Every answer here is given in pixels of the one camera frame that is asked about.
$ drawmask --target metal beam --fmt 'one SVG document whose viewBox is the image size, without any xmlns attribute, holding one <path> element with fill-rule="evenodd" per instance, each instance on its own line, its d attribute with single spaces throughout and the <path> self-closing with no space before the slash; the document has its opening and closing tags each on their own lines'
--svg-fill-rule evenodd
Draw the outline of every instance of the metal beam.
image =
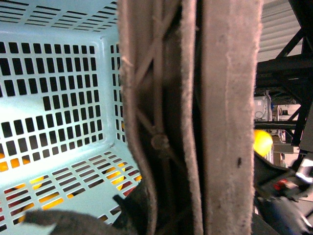
<svg viewBox="0 0 313 235">
<path fill-rule="evenodd" d="M 293 132 L 291 132 L 291 130 L 285 130 L 290 136 L 291 136 L 291 138 L 293 138 Z"/>
<path fill-rule="evenodd" d="M 293 154 L 293 146 L 290 143 L 274 143 L 274 153 Z"/>
<path fill-rule="evenodd" d="M 290 40 L 290 42 L 284 47 L 284 49 L 278 54 L 277 58 L 287 56 L 294 49 L 294 47 L 301 41 L 303 37 L 304 32 L 302 29 L 300 29 Z"/>
<path fill-rule="evenodd" d="M 313 103 L 311 104 L 310 111 L 306 120 L 306 125 L 303 130 L 300 148 L 302 150 L 313 152 L 312 140 L 313 140 Z"/>
<path fill-rule="evenodd" d="M 310 53 L 310 52 L 313 52 L 313 49 L 311 48 L 309 39 L 307 37 L 304 37 L 302 41 L 301 54 Z"/>
<path fill-rule="evenodd" d="M 313 3 L 311 0 L 289 0 L 298 22 L 303 29 L 309 47 L 313 49 Z"/>
<path fill-rule="evenodd" d="M 288 121 L 292 121 L 300 112 L 300 108 L 299 107 L 296 111 L 294 111 L 294 113 L 290 116 L 290 118 L 288 119 Z"/>
<path fill-rule="evenodd" d="M 293 85 L 302 85 L 306 79 L 307 75 L 302 75 L 300 73 L 294 73 L 291 72 L 290 74 L 286 75 L 284 74 L 283 77 L 281 77 L 283 80 L 289 80 Z M 282 87 L 282 84 L 277 81 L 277 79 L 272 75 L 268 74 L 267 76 L 261 76 L 257 74 L 256 77 L 256 87 L 257 88 L 271 88 L 271 87 Z"/>
<path fill-rule="evenodd" d="M 278 73 L 273 74 L 274 77 L 282 84 L 282 87 L 297 101 L 302 104 L 303 89 L 302 87 L 294 86 L 290 80 L 285 80 L 284 77 Z"/>
<path fill-rule="evenodd" d="M 313 214 L 313 210 L 311 210 L 308 214 L 306 214 L 306 218 L 309 218 Z"/>
<path fill-rule="evenodd" d="M 257 74 L 271 74 L 285 71 L 313 69 L 313 54 L 301 54 L 281 57 L 258 63 Z"/>
<path fill-rule="evenodd" d="M 300 112 L 297 120 L 297 124 L 294 130 L 293 138 L 291 144 L 294 146 L 299 146 L 302 132 L 304 129 L 304 126 L 306 124 L 306 118 L 308 116 L 308 112 L 310 109 L 312 99 L 309 98 L 309 100 L 305 100 L 304 103 L 300 107 Z"/>
<path fill-rule="evenodd" d="M 254 123 L 254 129 L 288 129 L 294 130 L 297 121 L 256 121 Z"/>
</svg>

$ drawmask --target light blue plastic basket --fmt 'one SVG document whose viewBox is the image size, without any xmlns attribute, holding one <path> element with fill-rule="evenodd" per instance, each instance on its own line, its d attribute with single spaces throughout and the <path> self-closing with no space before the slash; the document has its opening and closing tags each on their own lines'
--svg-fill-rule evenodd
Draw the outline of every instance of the light blue plastic basket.
<svg viewBox="0 0 313 235">
<path fill-rule="evenodd" d="M 107 0 L 0 1 L 0 235 L 47 234 L 18 219 L 55 201 L 113 223 L 138 184 L 116 17 Z"/>
</svg>

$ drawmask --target metal rod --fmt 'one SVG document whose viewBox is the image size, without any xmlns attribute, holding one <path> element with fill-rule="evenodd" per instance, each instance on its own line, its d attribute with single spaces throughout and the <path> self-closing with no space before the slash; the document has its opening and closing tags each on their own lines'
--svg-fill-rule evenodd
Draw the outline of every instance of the metal rod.
<svg viewBox="0 0 313 235">
<path fill-rule="evenodd" d="M 285 130 L 292 138 L 293 138 L 293 132 L 291 132 L 291 130 L 289 129 L 287 129 L 287 130 Z"/>
<path fill-rule="evenodd" d="M 289 80 L 292 79 L 292 84 L 295 85 L 302 85 L 307 80 L 307 75 L 305 75 L 303 72 L 296 72 L 292 73 L 292 71 L 288 74 L 284 73 L 284 77 L 281 78 L 281 80 Z M 277 81 L 277 79 L 274 78 L 272 74 L 269 74 L 268 76 L 262 76 L 257 75 L 256 77 L 256 87 L 257 88 L 277 88 L 282 87 L 282 84 L 280 81 Z"/>
<path fill-rule="evenodd" d="M 160 23 L 162 25 L 162 27 L 160 28 L 159 33 L 157 34 L 157 36 L 154 38 L 154 40 L 151 43 L 151 46 L 147 52 L 147 54 L 144 56 L 143 60 L 140 63 L 140 66 L 135 74 L 135 85 L 138 86 L 144 75 L 146 74 L 148 67 L 153 59 L 154 53 L 155 53 L 155 49 L 156 49 L 156 45 L 157 45 L 157 41 L 159 38 L 163 38 L 167 29 L 169 28 L 169 26 L 171 25 L 174 16 L 176 15 L 176 12 L 180 6 L 180 0 L 174 0 L 172 1 L 171 6 L 169 7 L 168 10 L 168 14 L 164 17 L 164 20 Z"/>
<path fill-rule="evenodd" d="M 278 54 L 277 58 L 279 57 L 286 57 L 294 47 L 301 41 L 304 37 L 304 31 L 300 29 L 294 37 L 288 42 L 288 44 L 284 47 L 284 49 Z"/>
<path fill-rule="evenodd" d="M 136 114 L 144 128 L 146 128 L 150 135 L 154 135 L 156 131 L 147 116 L 139 108 L 137 108 Z"/>
<path fill-rule="evenodd" d="M 311 210 L 305 217 L 309 218 L 313 214 L 313 210 Z"/>
<path fill-rule="evenodd" d="M 177 224 L 178 222 L 180 222 L 182 219 L 184 219 L 188 213 L 191 213 L 191 208 L 190 207 L 186 207 L 183 211 L 181 211 L 174 220 L 170 221 L 169 223 L 167 223 L 163 228 L 161 228 L 160 230 L 158 230 L 156 232 L 156 235 L 163 235 L 165 233 L 167 233 L 168 231 L 171 230 L 171 227 L 174 224 Z"/>
<path fill-rule="evenodd" d="M 291 144 L 294 146 L 299 146 L 300 144 L 302 132 L 306 123 L 306 118 L 310 110 L 311 103 L 312 103 L 312 98 L 310 97 L 310 100 L 305 100 L 304 104 L 302 104 L 300 107 L 297 124 L 294 130 L 294 134 L 293 134 L 293 138 L 291 142 Z"/>
<path fill-rule="evenodd" d="M 162 98 L 162 81 L 163 81 L 163 38 L 157 34 L 163 27 L 163 0 L 154 1 L 153 10 L 153 31 L 156 40 L 155 55 L 153 61 L 153 107 L 154 107 L 154 124 L 157 133 L 164 133 L 163 126 L 163 98 Z"/>
<path fill-rule="evenodd" d="M 186 173 L 186 167 L 183 164 L 183 162 L 178 158 L 178 156 L 175 154 L 171 146 L 169 146 L 166 149 L 167 156 L 176 164 L 178 169 L 183 172 L 184 174 Z"/>
<path fill-rule="evenodd" d="M 294 130 L 297 121 L 256 121 L 254 129 L 289 129 Z"/>
<path fill-rule="evenodd" d="M 289 80 L 284 80 L 280 75 L 276 74 L 275 77 L 285 88 L 286 92 L 288 92 L 295 101 L 302 104 L 302 90 L 294 86 Z"/>
<path fill-rule="evenodd" d="M 276 73 L 288 70 L 302 70 L 313 68 L 313 54 L 294 55 L 259 62 L 257 74 Z"/>
<path fill-rule="evenodd" d="M 193 94 L 200 107 L 201 100 L 201 27 L 199 31 L 196 22 L 201 22 L 201 1 L 182 1 L 181 19 L 181 134 L 189 183 L 191 207 L 193 214 L 193 234 L 203 235 L 203 219 L 201 206 L 201 189 L 198 164 L 202 168 L 197 156 L 194 131 Z"/>
<path fill-rule="evenodd" d="M 139 130 L 137 126 L 136 117 L 136 90 L 134 84 L 135 78 L 135 67 L 136 61 L 136 43 L 135 43 L 135 30 L 136 25 L 135 17 L 137 16 L 134 12 L 135 3 L 134 1 L 121 0 L 118 1 L 118 16 L 121 22 L 119 30 L 123 37 L 120 37 L 120 51 L 122 54 L 123 64 L 123 76 L 124 76 L 124 90 L 123 95 L 123 107 L 125 114 L 125 120 L 131 125 L 128 127 L 126 133 L 128 139 L 128 147 L 133 154 L 133 157 L 140 168 L 145 187 L 147 191 L 147 232 L 146 235 L 154 235 L 157 226 L 157 191 L 156 184 L 152 174 L 152 170 L 143 151 L 142 144 L 140 142 Z"/>
<path fill-rule="evenodd" d="M 303 41 L 302 41 L 302 50 L 301 50 L 301 54 L 303 53 L 310 53 L 313 52 L 313 48 L 308 40 L 308 38 L 306 36 L 303 37 Z"/>
<path fill-rule="evenodd" d="M 167 158 L 162 159 L 162 168 L 164 172 L 164 181 L 165 181 L 165 188 L 166 188 L 170 218 L 171 218 L 171 221 L 173 221 L 175 220 L 175 217 L 176 217 L 176 205 L 175 205 L 175 195 L 174 195 L 173 182 L 172 182 L 173 178 L 172 178 L 169 159 Z M 177 232 L 177 224 L 173 224 L 171 231 L 173 231 L 174 233 Z"/>
<path fill-rule="evenodd" d="M 292 120 L 299 114 L 300 108 L 301 108 L 301 107 L 299 107 L 299 108 L 291 115 L 291 117 L 288 119 L 288 121 L 292 121 Z"/>
<path fill-rule="evenodd" d="M 313 10 L 310 7 L 309 0 L 289 0 L 289 4 L 292 7 L 295 16 L 298 19 L 299 25 L 303 29 L 311 50 L 313 49 Z"/>
</svg>

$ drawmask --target black metal frame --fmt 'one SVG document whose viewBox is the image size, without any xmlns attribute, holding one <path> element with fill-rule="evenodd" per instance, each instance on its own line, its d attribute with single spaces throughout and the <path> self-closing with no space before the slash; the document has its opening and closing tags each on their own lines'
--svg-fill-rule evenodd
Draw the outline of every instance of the black metal frame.
<svg viewBox="0 0 313 235">
<path fill-rule="evenodd" d="M 256 91 L 262 89 L 273 91 L 274 95 L 284 95 L 283 98 L 289 101 L 295 100 L 301 107 L 285 122 L 256 122 L 255 127 L 285 129 L 292 136 L 291 144 L 299 146 L 313 102 L 313 3 L 310 0 L 289 0 L 289 2 L 301 29 L 275 59 L 258 63 Z M 301 39 L 303 39 L 302 53 L 287 57 Z M 297 115 L 298 120 L 294 122 L 293 119 Z"/>
</svg>

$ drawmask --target gray fabric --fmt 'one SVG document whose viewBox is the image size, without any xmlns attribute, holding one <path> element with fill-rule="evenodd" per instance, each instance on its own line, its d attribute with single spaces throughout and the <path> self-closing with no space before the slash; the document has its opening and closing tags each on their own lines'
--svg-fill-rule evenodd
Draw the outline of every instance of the gray fabric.
<svg viewBox="0 0 313 235">
<path fill-rule="evenodd" d="M 181 20 L 181 132 L 184 159 L 190 185 L 194 234 L 203 234 L 201 192 L 195 138 L 192 121 L 194 54 L 196 37 L 196 4 L 195 0 L 182 1 Z"/>
<path fill-rule="evenodd" d="M 56 224 L 50 235 L 136 235 L 118 230 L 87 214 L 72 211 L 31 211 L 24 223 L 41 226 Z"/>
<path fill-rule="evenodd" d="M 202 131 L 207 235 L 249 235 L 253 88 L 261 0 L 203 3 Z"/>
</svg>

